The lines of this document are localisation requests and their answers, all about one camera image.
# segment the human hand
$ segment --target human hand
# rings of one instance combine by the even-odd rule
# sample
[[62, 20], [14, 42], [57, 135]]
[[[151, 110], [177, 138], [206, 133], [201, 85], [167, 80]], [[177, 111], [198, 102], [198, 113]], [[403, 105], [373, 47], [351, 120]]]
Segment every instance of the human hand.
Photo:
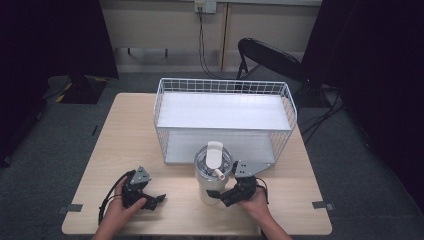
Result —
[[122, 204], [122, 185], [127, 177], [124, 177], [115, 188], [115, 196], [109, 203], [106, 214], [100, 223], [93, 239], [112, 239], [121, 230], [131, 217], [147, 202], [146, 198], [141, 198], [131, 207], [124, 208]]
[[255, 194], [249, 199], [237, 203], [246, 209], [269, 240], [292, 240], [286, 231], [275, 221], [268, 208], [265, 190], [256, 187]]
[[265, 190], [260, 187], [256, 187], [255, 194], [253, 194], [250, 199], [240, 201], [237, 204], [246, 209], [247, 213], [249, 213], [253, 219], [260, 219], [271, 215]]

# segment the forearm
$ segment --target forearm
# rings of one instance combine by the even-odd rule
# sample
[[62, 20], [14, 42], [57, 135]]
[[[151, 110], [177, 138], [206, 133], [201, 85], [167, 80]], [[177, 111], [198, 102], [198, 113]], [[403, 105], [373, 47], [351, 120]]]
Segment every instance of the forearm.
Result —
[[92, 240], [112, 240], [115, 232], [111, 228], [105, 226], [99, 226]]
[[268, 240], [292, 239], [271, 215], [258, 218], [256, 219], [256, 222]]

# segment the black cable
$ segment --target black cable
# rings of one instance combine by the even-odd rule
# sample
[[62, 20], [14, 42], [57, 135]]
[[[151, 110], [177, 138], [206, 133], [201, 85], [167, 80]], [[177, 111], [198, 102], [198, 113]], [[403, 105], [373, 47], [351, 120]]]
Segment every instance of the black cable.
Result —
[[317, 124], [317, 126], [315, 127], [314, 131], [312, 131], [311, 135], [309, 135], [308, 139], [306, 139], [305, 141], [305, 145], [308, 144], [309, 140], [311, 139], [311, 137], [314, 135], [314, 133], [318, 130], [319, 126], [321, 126], [321, 124], [331, 115], [337, 113], [338, 111], [340, 111], [341, 109], [343, 109], [343, 105], [340, 106], [337, 110], [331, 112], [330, 114], [328, 114], [328, 116], [325, 117], [325, 119], [322, 119], [319, 124]]
[[220, 76], [217, 76], [213, 74], [207, 64], [205, 59], [205, 42], [203, 38], [203, 18], [202, 18], [202, 8], [198, 7], [198, 14], [199, 14], [199, 20], [200, 20], [200, 33], [199, 33], [199, 57], [200, 57], [200, 66], [202, 67], [203, 71], [208, 75], [210, 78], [216, 78], [216, 79], [224, 79]]
[[105, 199], [103, 200], [102, 205], [99, 207], [99, 220], [98, 220], [99, 225], [100, 225], [100, 223], [101, 223], [101, 222], [102, 222], [102, 220], [103, 220], [103, 215], [104, 215], [104, 213], [105, 213], [105, 209], [106, 209], [106, 205], [107, 205], [107, 203], [110, 201], [110, 199], [112, 199], [112, 198], [116, 197], [117, 195], [114, 195], [114, 196], [112, 196], [112, 197], [109, 197], [109, 196], [110, 196], [110, 195], [112, 194], [112, 192], [115, 190], [115, 188], [116, 188], [116, 186], [119, 184], [119, 182], [120, 182], [120, 181], [121, 181], [124, 177], [128, 176], [130, 173], [131, 173], [131, 171], [126, 172], [124, 175], [122, 175], [122, 176], [118, 179], [118, 181], [116, 181], [116, 182], [115, 182], [115, 184], [113, 184], [112, 188], [109, 190], [108, 194], [106, 195]]
[[[328, 119], [331, 115], [337, 113], [338, 111], [340, 111], [341, 109], [343, 109], [344, 105], [342, 104], [339, 108], [337, 108], [336, 110], [333, 110], [337, 104], [337, 100], [340, 98], [340, 91], [337, 93], [336, 99], [334, 100], [334, 103], [331, 105], [330, 109], [328, 109], [328, 111], [323, 114], [320, 117], [316, 117], [317, 121], [315, 123], [313, 123], [311, 126], [309, 126], [306, 130], [301, 132], [301, 135], [304, 135], [305, 133], [309, 132], [313, 127], [315, 127], [315, 129], [312, 131], [312, 133], [309, 135], [309, 137], [306, 139], [306, 141], [304, 142], [305, 145], [309, 142], [309, 140], [312, 138], [312, 136], [314, 135], [314, 133], [318, 130], [318, 128], [321, 126], [321, 124]], [[310, 120], [312, 120], [314, 118], [311, 118], [305, 122], [303, 122], [300, 125], [303, 125], [306, 122], [309, 122]]]

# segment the power cable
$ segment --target power cable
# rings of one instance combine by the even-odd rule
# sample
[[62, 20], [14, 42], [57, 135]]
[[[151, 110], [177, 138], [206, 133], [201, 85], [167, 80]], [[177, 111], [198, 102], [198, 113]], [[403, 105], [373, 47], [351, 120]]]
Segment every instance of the power cable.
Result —
[[222, 78], [220, 76], [217, 76], [215, 74], [213, 74], [207, 64], [206, 64], [206, 59], [205, 59], [205, 42], [204, 42], [204, 38], [203, 38], [203, 17], [202, 17], [202, 7], [198, 7], [198, 14], [199, 14], [199, 20], [200, 20], [200, 33], [199, 33], [199, 57], [200, 57], [200, 66], [202, 67], [203, 71], [206, 73], [206, 75], [208, 75], [210, 78], [215, 78], [215, 79], [225, 79]]

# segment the black chair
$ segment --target black chair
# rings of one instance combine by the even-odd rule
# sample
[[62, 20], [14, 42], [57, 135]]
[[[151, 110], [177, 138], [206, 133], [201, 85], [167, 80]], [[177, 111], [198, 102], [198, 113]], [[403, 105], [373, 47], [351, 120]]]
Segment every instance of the black chair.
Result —
[[[237, 80], [278, 81], [287, 83], [296, 108], [302, 105], [308, 79], [301, 63], [292, 55], [253, 38], [243, 38], [238, 43], [241, 57]], [[246, 58], [257, 63], [250, 71]]]

